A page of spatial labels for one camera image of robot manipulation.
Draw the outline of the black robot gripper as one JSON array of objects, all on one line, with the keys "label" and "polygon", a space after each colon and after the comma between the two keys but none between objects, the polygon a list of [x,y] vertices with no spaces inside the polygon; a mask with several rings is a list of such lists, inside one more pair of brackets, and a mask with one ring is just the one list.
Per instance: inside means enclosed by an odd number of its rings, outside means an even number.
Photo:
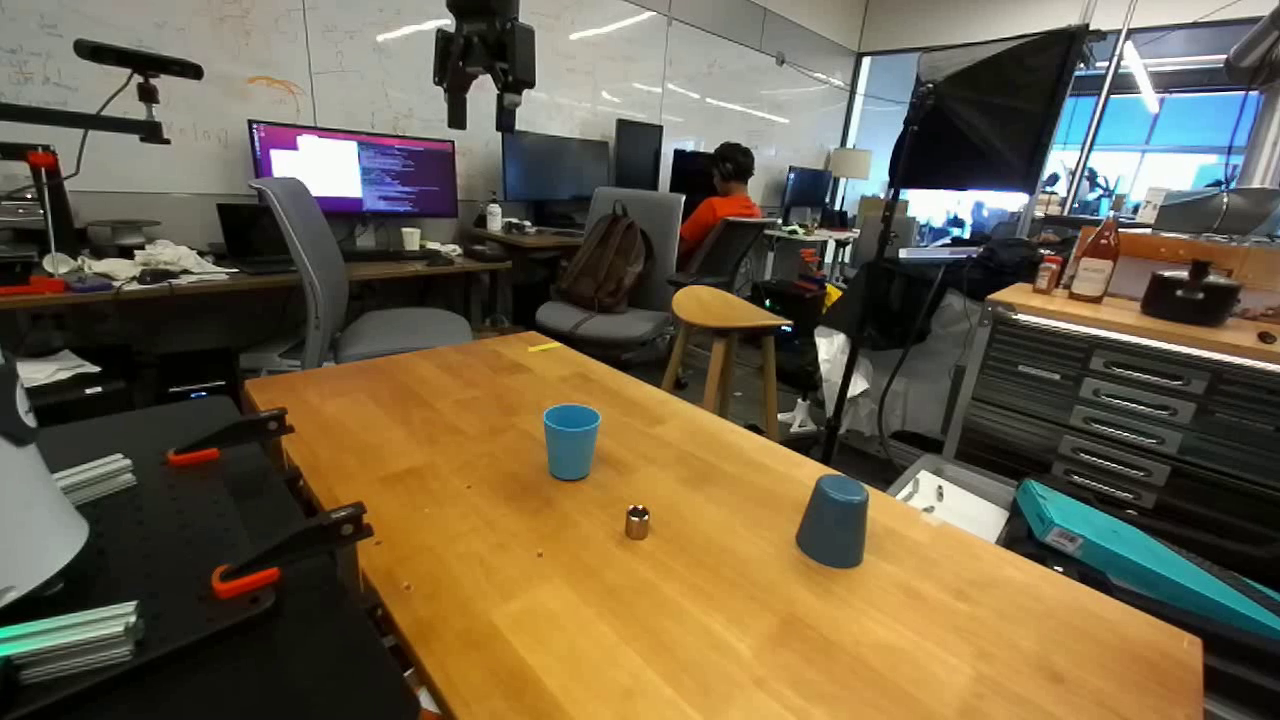
[{"label": "black robot gripper", "polygon": [[433,80],[449,101],[449,128],[468,128],[468,85],[490,76],[498,131],[516,131],[522,92],[538,85],[538,33],[522,20],[522,0],[444,0],[453,25],[437,33]]}]

